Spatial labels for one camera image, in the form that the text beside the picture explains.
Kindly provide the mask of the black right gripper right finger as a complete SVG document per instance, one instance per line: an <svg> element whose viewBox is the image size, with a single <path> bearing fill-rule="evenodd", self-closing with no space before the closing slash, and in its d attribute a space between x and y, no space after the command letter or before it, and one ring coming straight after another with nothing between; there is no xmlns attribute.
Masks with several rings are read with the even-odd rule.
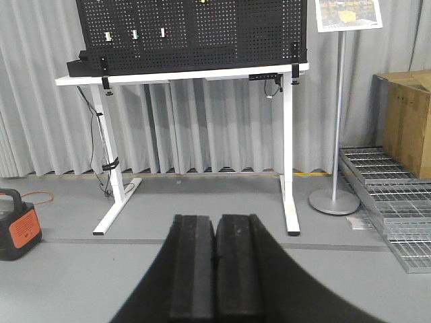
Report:
<svg viewBox="0 0 431 323"><path fill-rule="evenodd" d="M252 215L216 233L218 322L378 322L304 270Z"/></svg>

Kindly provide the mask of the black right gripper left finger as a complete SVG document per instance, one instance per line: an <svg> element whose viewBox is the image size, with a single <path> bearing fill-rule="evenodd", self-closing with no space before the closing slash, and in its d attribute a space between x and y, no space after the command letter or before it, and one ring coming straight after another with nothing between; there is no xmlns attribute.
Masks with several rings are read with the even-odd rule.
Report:
<svg viewBox="0 0 431 323"><path fill-rule="evenodd" d="M211 220L176 215L158 255L113 322L214 322L215 237Z"/></svg>

